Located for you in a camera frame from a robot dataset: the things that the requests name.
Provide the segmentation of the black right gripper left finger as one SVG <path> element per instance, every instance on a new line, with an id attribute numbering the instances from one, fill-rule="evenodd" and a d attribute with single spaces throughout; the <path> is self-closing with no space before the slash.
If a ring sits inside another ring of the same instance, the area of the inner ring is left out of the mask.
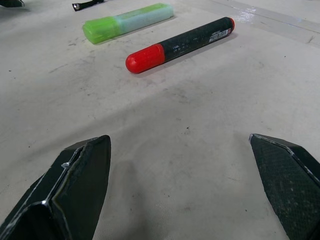
<path id="1" fill-rule="evenodd" d="M 65 148 L 0 226 L 0 240 L 92 240 L 111 166 L 108 135 Z"/>

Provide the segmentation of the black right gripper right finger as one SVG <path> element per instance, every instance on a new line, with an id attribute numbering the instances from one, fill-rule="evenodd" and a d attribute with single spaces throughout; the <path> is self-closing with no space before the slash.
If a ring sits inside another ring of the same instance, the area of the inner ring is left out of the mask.
<path id="1" fill-rule="evenodd" d="M 290 240 L 320 240 L 320 163 L 302 146 L 253 133 L 264 192 Z"/>

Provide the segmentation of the black object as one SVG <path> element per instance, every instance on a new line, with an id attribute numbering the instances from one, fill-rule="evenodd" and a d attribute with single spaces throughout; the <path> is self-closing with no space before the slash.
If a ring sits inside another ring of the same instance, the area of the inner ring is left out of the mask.
<path id="1" fill-rule="evenodd" d="M 83 2 L 83 3 L 73 3 L 72 7 L 73 9 L 77 12 L 77 11 L 81 11 L 84 10 L 86 8 L 90 8 L 92 6 L 95 6 L 97 4 L 103 3 L 105 0 L 90 0 L 87 2 Z"/>

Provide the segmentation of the dark object corner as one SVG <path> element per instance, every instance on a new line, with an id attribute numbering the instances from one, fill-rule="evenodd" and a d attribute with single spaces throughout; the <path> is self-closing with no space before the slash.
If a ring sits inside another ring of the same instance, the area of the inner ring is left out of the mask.
<path id="1" fill-rule="evenodd" d="M 0 0 L 0 6 L 5 8 L 19 8 L 24 7 L 25 4 L 22 0 Z"/>

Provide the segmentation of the black marker with red cap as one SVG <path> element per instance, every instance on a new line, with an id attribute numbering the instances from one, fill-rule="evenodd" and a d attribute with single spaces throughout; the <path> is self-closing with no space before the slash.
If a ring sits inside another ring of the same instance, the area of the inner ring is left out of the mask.
<path id="1" fill-rule="evenodd" d="M 231 17 L 223 17 L 130 54 L 127 70 L 139 74 L 229 36 L 235 29 Z"/>

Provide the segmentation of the green highlighter pen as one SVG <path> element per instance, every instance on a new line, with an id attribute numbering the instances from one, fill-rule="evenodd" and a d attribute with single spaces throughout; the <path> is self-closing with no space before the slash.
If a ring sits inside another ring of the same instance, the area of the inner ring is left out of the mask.
<path id="1" fill-rule="evenodd" d="M 173 16 L 174 9 L 170 4 L 156 3 L 123 14 L 88 20 L 82 30 L 92 44 L 100 44 Z"/>

